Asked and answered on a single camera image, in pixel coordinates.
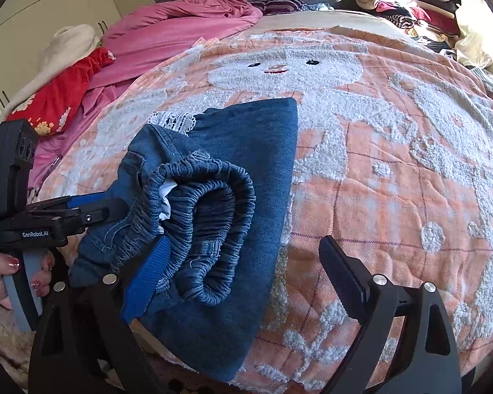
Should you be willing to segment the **blue denim pants lace hem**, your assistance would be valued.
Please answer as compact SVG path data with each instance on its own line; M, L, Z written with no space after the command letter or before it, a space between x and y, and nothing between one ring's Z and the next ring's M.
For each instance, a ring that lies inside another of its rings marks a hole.
M127 215L87 231L71 284L119 273L167 238L171 257L140 322L189 367L230 381L270 296L296 139L291 98L207 109L185 134L143 125L106 191Z

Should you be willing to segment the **red floral garment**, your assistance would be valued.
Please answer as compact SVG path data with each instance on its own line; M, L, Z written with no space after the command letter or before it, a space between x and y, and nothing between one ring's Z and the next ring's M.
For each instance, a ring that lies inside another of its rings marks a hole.
M39 136L64 132L77 114L92 77L114 61L107 48L96 48L18 105L6 120L25 119Z

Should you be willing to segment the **pink bed sheet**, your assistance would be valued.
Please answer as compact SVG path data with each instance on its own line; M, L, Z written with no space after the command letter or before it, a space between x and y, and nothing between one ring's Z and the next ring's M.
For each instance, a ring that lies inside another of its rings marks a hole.
M246 0L174 0L140 7L109 27L102 44L115 60L92 76L76 107L64 110L64 130L40 139L28 189L41 188L100 111L135 79L201 38L232 36L251 28L261 17L261 10Z

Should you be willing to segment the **pink white bear blanket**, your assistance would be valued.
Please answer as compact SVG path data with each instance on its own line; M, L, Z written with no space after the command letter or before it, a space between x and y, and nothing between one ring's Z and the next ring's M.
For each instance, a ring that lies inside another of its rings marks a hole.
M196 129L205 109L297 102L298 140L275 279L234 384L320 389L356 331L319 270L332 235L371 270L443 296L460 369L493 355L493 100L454 60L342 27L199 39L100 112L41 199L97 192L139 127Z

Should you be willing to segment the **cream wardrobe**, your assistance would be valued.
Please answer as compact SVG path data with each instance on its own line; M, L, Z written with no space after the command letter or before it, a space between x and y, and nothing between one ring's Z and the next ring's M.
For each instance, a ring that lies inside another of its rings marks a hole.
M119 19L114 0L6 0L0 9L0 118L35 77L39 54L58 30L88 24L101 37Z

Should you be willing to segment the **striped purple garment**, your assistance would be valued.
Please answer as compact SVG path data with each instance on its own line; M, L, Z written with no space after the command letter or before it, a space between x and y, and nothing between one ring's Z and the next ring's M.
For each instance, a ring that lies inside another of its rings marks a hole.
M304 9L304 2L301 0L256 0L250 4L259 9L264 16L290 14Z

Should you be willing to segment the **cream curtain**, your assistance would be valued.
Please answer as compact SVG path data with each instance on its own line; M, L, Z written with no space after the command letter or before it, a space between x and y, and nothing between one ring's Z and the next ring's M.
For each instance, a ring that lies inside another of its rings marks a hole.
M486 68L493 64L493 13L484 0L461 0L455 14L460 38L455 44L458 62Z

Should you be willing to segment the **pile of folded clothes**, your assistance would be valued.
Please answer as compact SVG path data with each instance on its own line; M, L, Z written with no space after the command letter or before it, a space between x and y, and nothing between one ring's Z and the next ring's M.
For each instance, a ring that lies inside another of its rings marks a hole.
M456 11L461 0L355 0L371 15L391 22L415 41L439 53L460 37Z

